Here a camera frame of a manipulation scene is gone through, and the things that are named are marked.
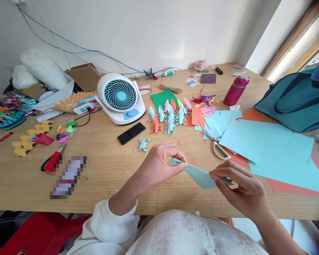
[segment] wooden sticks bundle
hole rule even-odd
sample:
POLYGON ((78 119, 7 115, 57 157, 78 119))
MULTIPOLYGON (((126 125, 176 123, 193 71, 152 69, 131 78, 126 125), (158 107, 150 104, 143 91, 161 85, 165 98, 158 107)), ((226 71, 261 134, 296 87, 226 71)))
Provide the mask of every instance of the wooden sticks bundle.
POLYGON ((175 92, 177 94, 180 94, 181 92, 183 92, 183 90, 180 88, 168 87, 167 85, 164 85, 162 83, 159 84, 159 88, 160 89, 170 89, 172 92, 175 92))

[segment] white sleeve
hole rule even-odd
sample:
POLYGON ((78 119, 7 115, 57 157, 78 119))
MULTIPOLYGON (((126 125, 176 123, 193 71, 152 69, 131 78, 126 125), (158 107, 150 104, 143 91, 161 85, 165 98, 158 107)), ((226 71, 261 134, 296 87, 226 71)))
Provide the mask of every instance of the white sleeve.
POLYGON ((110 211, 109 199, 96 204, 92 217, 83 224, 82 234, 66 255, 126 253, 132 244, 131 237, 136 231, 133 222, 137 203, 127 214, 117 216, 110 211))

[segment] person's left hand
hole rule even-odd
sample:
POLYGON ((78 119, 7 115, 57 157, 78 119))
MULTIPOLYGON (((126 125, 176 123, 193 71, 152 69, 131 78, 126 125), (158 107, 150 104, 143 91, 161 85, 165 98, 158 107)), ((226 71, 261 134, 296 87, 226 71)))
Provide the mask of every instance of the person's left hand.
POLYGON ((142 193, 157 184, 177 175, 188 167, 187 159, 174 143, 157 143, 151 148, 139 169, 130 177, 130 182, 142 193), (169 166, 167 157, 175 157, 183 163, 169 166))

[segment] hand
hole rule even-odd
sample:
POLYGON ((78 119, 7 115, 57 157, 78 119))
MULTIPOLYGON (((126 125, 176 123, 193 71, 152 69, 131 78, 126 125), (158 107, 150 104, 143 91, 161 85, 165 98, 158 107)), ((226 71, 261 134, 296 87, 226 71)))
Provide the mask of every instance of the hand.
POLYGON ((273 213, 259 177, 239 164, 228 160, 211 171, 210 177, 229 203, 255 224, 263 222, 273 213), (238 187, 231 189, 220 176, 229 177, 238 187))
POLYGON ((174 143, 157 143, 151 148, 139 169, 130 177, 134 187, 142 193, 157 184, 177 175, 188 167, 187 159, 174 143), (167 157, 175 157, 185 163, 169 166, 167 157))

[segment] white scissors handle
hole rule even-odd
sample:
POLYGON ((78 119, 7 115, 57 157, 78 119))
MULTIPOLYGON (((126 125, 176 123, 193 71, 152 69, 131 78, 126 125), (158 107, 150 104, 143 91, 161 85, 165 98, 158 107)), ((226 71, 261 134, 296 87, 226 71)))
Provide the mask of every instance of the white scissors handle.
POLYGON ((226 151, 225 151, 216 141, 214 141, 213 149, 214 149, 215 155, 216 155, 217 157, 219 157, 220 159, 227 160, 227 159, 230 159, 230 158, 231 158, 231 156, 230 156, 228 153, 226 153, 226 151), (219 148, 219 150, 220 150, 226 157, 220 156, 220 155, 217 153, 217 151, 216 151, 216 149, 215 149, 215 146, 217 146, 217 147, 219 148))

